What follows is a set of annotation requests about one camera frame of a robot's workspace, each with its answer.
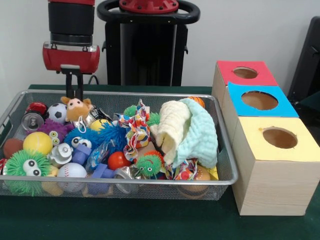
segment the baseball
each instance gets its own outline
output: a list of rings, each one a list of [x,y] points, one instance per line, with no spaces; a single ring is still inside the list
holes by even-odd
[[[78,163],[67,163],[59,169],[58,177],[66,178],[85,178],[87,172],[83,166]],[[58,186],[64,191],[69,193],[75,193],[81,191],[85,184],[83,182],[59,182]]]

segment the wooden box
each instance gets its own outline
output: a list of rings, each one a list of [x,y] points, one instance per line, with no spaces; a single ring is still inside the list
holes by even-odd
[[[238,85],[229,82],[221,109],[231,143],[238,116],[299,117],[278,86]]]
[[[232,149],[240,215],[305,214],[320,179],[320,148],[299,118],[240,116]]]
[[[212,96],[223,105],[228,83],[239,85],[277,86],[263,61],[217,61],[213,77]]]

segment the cable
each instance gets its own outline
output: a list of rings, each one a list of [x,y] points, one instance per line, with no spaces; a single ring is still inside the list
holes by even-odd
[[[99,80],[96,75],[91,75],[89,82],[88,82],[89,85],[91,84],[92,79],[95,79],[96,84],[99,85]]]

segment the green table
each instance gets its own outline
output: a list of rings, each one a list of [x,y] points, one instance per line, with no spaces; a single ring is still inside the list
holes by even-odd
[[[64,89],[31,85],[31,89]],[[210,87],[85,86],[88,91],[210,94]],[[1,239],[320,239],[320,188],[305,216],[239,216],[219,201],[0,196]]]

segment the purple toy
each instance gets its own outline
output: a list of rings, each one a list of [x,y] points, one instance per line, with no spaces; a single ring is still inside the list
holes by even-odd
[[[87,161],[88,157],[90,156],[91,148],[79,144],[78,147],[75,149],[71,162],[83,165]]]
[[[47,118],[44,124],[39,127],[37,132],[48,134],[52,139],[53,146],[57,146],[60,143],[62,144],[64,142],[66,135],[72,129],[74,129],[74,126],[72,124],[63,125],[51,120],[50,118]]]
[[[93,179],[113,179],[115,171],[108,169],[108,165],[100,163],[94,170]],[[88,193],[91,195],[105,194],[109,190],[108,183],[88,183]]]

